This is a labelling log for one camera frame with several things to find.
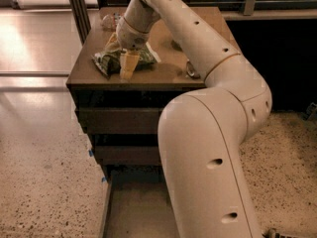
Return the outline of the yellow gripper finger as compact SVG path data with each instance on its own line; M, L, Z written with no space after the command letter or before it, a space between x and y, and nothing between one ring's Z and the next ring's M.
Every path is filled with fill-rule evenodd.
M140 59L138 51L126 51L120 55L120 78L129 81Z
M120 49L121 49L121 46L117 40L117 34L113 33L110 36L107 44L105 45L104 51L106 53L115 53L115 52L119 51Z

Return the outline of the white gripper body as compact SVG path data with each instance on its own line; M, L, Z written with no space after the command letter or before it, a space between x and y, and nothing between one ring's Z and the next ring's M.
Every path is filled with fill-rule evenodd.
M131 27L122 17L116 28L119 45L125 50L140 50L148 41L150 34L142 33Z

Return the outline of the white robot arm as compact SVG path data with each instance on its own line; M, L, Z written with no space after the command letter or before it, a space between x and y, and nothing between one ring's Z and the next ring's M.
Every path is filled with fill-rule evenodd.
M131 0L116 29L141 49L163 20L205 86L172 99L158 149L180 238L263 238L239 147L269 116L270 89L244 55L181 0Z

